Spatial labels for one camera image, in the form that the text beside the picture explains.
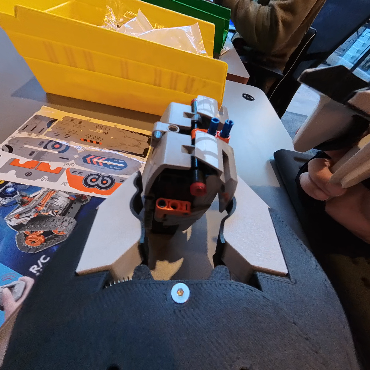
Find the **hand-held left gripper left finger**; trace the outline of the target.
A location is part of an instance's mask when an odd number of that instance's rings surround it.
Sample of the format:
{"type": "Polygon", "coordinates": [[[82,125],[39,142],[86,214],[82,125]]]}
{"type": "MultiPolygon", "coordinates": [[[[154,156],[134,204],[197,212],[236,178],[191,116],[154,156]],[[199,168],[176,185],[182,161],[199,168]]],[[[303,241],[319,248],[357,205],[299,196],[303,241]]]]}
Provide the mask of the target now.
{"type": "Polygon", "coordinates": [[[142,262],[141,192],[142,176],[135,172],[98,207],[78,275],[109,271],[114,279],[132,277],[142,262]]]}

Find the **yellow plastic bin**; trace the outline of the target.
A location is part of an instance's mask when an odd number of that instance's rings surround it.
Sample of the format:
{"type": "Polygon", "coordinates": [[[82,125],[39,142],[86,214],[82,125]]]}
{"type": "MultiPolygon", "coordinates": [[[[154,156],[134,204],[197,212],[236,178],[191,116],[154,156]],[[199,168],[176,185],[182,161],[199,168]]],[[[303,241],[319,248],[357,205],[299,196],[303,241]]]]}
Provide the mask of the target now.
{"type": "Polygon", "coordinates": [[[0,22],[45,92],[161,115],[224,97],[227,63],[101,28],[107,1],[1,1],[0,22]]]}

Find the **dark office chair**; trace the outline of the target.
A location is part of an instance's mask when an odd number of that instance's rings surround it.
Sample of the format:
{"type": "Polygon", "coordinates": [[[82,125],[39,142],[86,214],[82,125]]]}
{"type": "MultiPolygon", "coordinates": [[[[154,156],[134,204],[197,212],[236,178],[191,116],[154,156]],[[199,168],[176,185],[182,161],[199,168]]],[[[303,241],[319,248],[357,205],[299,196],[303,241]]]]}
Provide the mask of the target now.
{"type": "Polygon", "coordinates": [[[300,85],[298,75],[306,66],[306,62],[311,62],[310,57],[308,57],[308,50],[316,36],[316,32],[316,29],[309,28],[301,43],[290,56],[284,71],[257,61],[252,54],[248,53],[245,42],[242,42],[237,47],[237,53],[250,75],[249,85],[264,90],[267,82],[272,80],[273,84],[267,90],[266,96],[279,118],[282,118],[284,115],[300,85]]]}

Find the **clear plastic bag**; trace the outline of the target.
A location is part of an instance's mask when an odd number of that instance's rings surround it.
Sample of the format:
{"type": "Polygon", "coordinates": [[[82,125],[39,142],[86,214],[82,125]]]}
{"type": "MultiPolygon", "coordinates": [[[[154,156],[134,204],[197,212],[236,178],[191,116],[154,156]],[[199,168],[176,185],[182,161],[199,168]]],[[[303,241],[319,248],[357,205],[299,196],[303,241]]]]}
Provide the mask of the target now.
{"type": "Polygon", "coordinates": [[[139,9],[130,11],[121,1],[108,1],[102,28],[166,45],[193,54],[208,56],[198,23],[181,27],[152,25],[139,9]]]}

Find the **robot sticker sheet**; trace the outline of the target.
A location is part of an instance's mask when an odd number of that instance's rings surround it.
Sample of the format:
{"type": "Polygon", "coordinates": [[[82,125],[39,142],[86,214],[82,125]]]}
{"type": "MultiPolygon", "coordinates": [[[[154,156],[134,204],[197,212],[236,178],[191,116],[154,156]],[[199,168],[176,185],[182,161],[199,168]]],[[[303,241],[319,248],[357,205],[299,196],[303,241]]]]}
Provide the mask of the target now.
{"type": "Polygon", "coordinates": [[[143,171],[151,132],[42,106],[1,144],[1,180],[107,197],[143,171]]]}

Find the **blue instruction booklet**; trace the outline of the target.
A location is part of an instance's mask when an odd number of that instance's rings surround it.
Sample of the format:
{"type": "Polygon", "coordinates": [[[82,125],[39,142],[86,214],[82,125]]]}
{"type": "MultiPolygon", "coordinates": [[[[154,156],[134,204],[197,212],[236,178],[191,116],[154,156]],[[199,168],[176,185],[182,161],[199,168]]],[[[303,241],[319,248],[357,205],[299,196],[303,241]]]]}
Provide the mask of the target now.
{"type": "Polygon", "coordinates": [[[104,198],[41,188],[10,181],[0,182],[0,283],[15,301],[16,283],[22,276],[34,280],[78,223],[104,198]]]}

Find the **grey building block robot body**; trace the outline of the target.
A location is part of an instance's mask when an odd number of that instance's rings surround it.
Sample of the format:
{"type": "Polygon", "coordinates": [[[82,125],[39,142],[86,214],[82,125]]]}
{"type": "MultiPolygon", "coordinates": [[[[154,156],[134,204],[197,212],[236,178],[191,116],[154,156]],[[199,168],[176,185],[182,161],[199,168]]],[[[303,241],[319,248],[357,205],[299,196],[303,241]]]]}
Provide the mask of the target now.
{"type": "Polygon", "coordinates": [[[238,184],[229,145],[233,125],[227,108],[219,108],[210,97],[198,95],[190,105],[168,105],[154,124],[142,174],[149,232],[173,235],[188,229],[217,195],[219,211],[227,208],[238,184]]]}

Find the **green plastic bin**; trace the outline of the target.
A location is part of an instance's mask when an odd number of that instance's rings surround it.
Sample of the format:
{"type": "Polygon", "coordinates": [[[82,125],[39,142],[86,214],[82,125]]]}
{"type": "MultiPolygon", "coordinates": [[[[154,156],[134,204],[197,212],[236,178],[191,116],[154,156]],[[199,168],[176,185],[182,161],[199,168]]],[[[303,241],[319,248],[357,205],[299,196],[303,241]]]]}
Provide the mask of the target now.
{"type": "Polygon", "coordinates": [[[148,11],[149,20],[163,27],[180,27],[198,22],[205,50],[208,56],[219,58],[227,38],[230,10],[209,1],[156,1],[145,0],[149,5],[143,6],[148,11]]]}

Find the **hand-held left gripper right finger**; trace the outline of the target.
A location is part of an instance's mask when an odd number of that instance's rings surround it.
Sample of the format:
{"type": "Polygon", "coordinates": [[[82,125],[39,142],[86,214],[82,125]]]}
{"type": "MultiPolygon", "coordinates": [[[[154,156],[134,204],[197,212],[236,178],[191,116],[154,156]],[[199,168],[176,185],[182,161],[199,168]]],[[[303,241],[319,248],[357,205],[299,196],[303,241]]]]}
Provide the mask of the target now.
{"type": "Polygon", "coordinates": [[[286,277],[288,268],[270,215],[270,208],[242,180],[220,225],[220,259],[234,278],[253,272],[286,277]]]}

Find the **person's right hand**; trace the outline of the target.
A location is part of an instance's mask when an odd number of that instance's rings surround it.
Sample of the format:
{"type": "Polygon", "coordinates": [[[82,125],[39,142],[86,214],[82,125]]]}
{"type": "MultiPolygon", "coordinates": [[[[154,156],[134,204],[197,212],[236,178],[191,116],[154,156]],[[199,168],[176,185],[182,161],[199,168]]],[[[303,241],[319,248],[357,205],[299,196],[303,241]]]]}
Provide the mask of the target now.
{"type": "Polygon", "coordinates": [[[352,234],[370,243],[370,192],[362,183],[349,188],[330,183],[330,168],[347,150],[326,151],[328,158],[315,158],[308,172],[300,175],[303,191],[313,199],[325,201],[326,213],[352,234]]]}

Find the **grey desk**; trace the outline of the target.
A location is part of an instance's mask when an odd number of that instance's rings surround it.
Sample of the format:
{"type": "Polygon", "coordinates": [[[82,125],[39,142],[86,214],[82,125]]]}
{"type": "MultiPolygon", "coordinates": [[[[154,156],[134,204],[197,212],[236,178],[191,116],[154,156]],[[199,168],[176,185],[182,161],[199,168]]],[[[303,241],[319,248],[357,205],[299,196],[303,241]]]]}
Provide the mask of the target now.
{"type": "MultiPolygon", "coordinates": [[[[158,116],[46,94],[7,34],[0,31],[1,142],[43,105],[115,124],[151,131],[158,116]]],[[[224,105],[235,124],[230,144],[234,149],[238,175],[263,201],[305,241],[304,233],[273,159],[275,151],[293,150],[292,139],[259,89],[226,81],[224,105]],[[242,94],[252,95],[247,101],[242,94]]],[[[215,201],[186,233],[168,242],[150,235],[150,265],[157,280],[205,279],[213,268],[219,225],[226,213],[219,213],[215,201]]]]}

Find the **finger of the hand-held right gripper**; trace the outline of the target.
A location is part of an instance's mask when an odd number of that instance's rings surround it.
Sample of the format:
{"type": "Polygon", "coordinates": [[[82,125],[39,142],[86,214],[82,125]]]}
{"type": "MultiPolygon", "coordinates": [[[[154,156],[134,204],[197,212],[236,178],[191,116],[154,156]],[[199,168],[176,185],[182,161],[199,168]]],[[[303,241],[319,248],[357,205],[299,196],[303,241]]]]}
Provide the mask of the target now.
{"type": "Polygon", "coordinates": [[[331,167],[330,183],[343,188],[354,186],[370,176],[370,136],[364,136],[331,167]]]}
{"type": "Polygon", "coordinates": [[[345,103],[339,103],[322,92],[310,117],[298,130],[293,140],[294,150],[306,152],[317,145],[336,138],[349,128],[354,114],[370,113],[370,90],[358,90],[345,103]]]}

